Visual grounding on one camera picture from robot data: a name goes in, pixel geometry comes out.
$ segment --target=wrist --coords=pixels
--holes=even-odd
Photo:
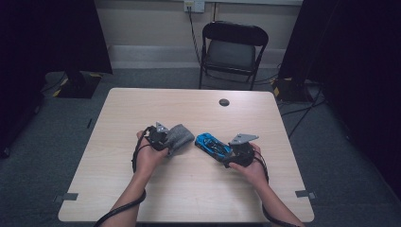
[[[135,184],[142,185],[145,188],[150,180],[150,177],[151,173],[143,173],[138,171],[132,176],[131,181]]]
[[[256,191],[266,187],[270,187],[268,181],[265,178],[259,178],[251,182],[251,185],[254,187],[254,189],[256,189]]]

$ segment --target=blue object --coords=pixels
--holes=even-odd
[[[197,136],[195,146],[202,149],[217,161],[221,162],[233,152],[228,145],[221,143],[212,134],[206,132]]]

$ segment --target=hand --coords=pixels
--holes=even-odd
[[[136,137],[139,139],[142,133],[143,131],[137,132]],[[143,174],[145,177],[150,177],[157,165],[167,156],[168,148],[157,151],[145,138],[142,139],[139,148],[140,151],[136,160],[136,174]]]
[[[250,144],[254,149],[254,156],[261,159],[262,156],[260,154],[260,147],[253,143]],[[229,166],[244,175],[247,181],[253,186],[255,186],[257,183],[267,181],[264,167],[254,159],[253,162],[247,167],[238,165],[236,163],[230,163]]]

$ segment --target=forearm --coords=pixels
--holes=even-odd
[[[144,174],[136,173],[135,175],[133,175],[129,185],[127,186],[123,194],[121,194],[120,198],[118,198],[112,210],[132,201],[138,200],[138,198],[142,196],[148,180],[149,177],[144,176]],[[110,217],[101,226],[135,226],[136,218],[138,216],[138,210],[139,204],[113,217]]]
[[[304,224],[277,197],[267,181],[255,183],[253,186],[259,195],[263,206],[271,217],[293,225],[304,226]]]

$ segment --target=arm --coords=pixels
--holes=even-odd
[[[255,156],[260,158],[260,147],[255,144],[251,145],[255,150]],[[304,226],[304,224],[283,204],[283,202],[271,189],[268,181],[266,180],[263,167],[260,165],[260,163],[253,161],[247,167],[230,163],[230,167],[244,175],[247,181],[253,186],[270,216],[293,225]]]
[[[142,132],[136,133],[139,138]],[[141,197],[145,190],[145,186],[148,184],[153,171],[156,169],[163,158],[167,156],[168,149],[157,151],[148,145],[148,140],[143,139],[139,148],[141,148],[137,157],[136,172],[132,176],[130,183],[127,188],[121,194],[120,198],[114,204],[113,209],[125,205],[131,201],[135,201]],[[135,226],[136,218],[138,217],[139,204],[132,207],[131,209],[119,213],[111,218],[107,219],[101,226]]]

